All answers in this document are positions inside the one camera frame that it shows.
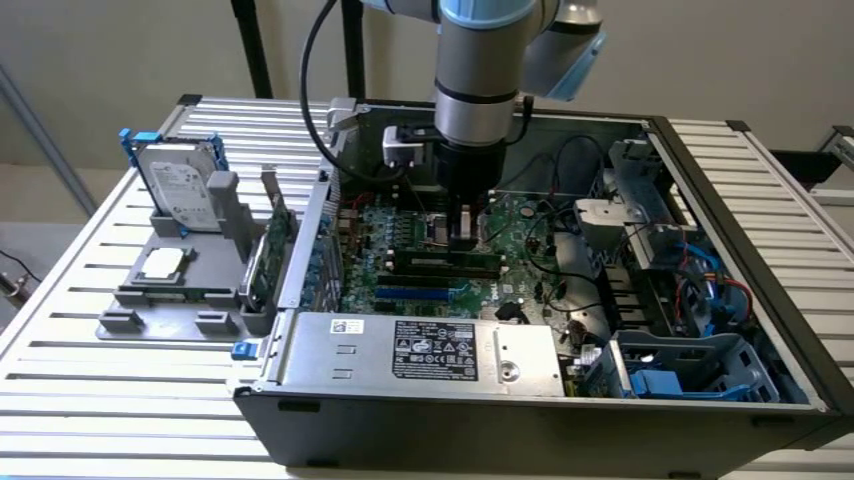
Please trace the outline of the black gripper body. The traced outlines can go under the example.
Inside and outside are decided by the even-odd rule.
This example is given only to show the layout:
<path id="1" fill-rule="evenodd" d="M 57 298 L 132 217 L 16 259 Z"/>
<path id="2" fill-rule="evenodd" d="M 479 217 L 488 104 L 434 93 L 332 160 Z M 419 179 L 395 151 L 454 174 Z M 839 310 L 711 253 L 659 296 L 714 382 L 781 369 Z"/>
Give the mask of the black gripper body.
<path id="1" fill-rule="evenodd" d="M 502 143 L 470 147 L 440 143 L 436 147 L 436 180 L 452 205 L 474 204 L 502 178 Z"/>

